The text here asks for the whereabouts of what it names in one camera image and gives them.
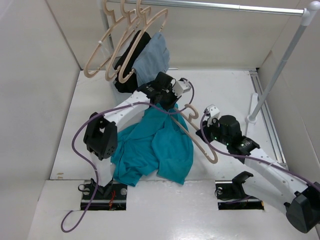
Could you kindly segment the teal t shirt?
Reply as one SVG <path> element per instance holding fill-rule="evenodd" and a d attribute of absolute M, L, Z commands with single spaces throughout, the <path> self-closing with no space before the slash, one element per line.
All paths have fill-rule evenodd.
<path fill-rule="evenodd" d="M 194 146 L 185 133 L 181 114 L 162 108 L 145 110 L 140 122 L 118 133 L 117 148 L 110 161 L 113 178 L 136 186 L 143 176 L 156 172 L 160 178 L 183 185 L 194 161 Z"/>

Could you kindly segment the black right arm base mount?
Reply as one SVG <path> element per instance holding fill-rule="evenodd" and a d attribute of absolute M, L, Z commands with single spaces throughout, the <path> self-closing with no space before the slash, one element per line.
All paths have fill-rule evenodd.
<path fill-rule="evenodd" d="M 215 182 L 214 195 L 217 198 L 217 207 L 220 211 L 231 210 L 262 210 L 264 204 L 256 197 L 247 195 L 243 184 L 254 175 L 243 171 L 232 180 L 218 180 Z"/>

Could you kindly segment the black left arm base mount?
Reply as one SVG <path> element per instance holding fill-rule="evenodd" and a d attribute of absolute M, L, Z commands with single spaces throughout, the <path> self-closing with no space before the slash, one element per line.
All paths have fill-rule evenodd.
<path fill-rule="evenodd" d="M 91 178 L 90 182 L 78 186 L 82 193 L 80 209 L 84 211 L 93 196 L 96 182 Z M 98 186 L 97 192 L 88 208 L 89 211 L 125 211 L 127 208 L 128 186 L 113 179 L 105 186 Z"/>

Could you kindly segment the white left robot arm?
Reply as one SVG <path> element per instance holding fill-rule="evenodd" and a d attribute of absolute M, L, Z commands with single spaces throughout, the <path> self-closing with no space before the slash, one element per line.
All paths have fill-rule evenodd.
<path fill-rule="evenodd" d="M 160 72 L 155 80 L 144 83 L 108 113 L 97 112 L 90 116 L 83 142 L 92 154 L 97 168 L 98 180 L 94 192 L 100 198 L 111 194 L 112 179 L 110 158 L 118 146 L 118 132 L 132 119 L 142 114 L 151 105 L 160 105 L 164 111 L 172 109 L 184 93 L 192 89 L 189 81 L 175 80 L 170 75 Z"/>

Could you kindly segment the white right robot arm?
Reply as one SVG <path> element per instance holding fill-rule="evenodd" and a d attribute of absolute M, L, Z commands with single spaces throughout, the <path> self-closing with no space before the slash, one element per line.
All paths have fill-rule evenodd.
<path fill-rule="evenodd" d="M 258 143 L 242 134 L 234 116 L 216 118 L 205 111 L 196 134 L 216 152 L 249 168 L 231 180 L 233 199 L 259 199 L 283 213 L 304 234 L 320 223 L 319 182 L 311 182 L 269 157 Z"/>

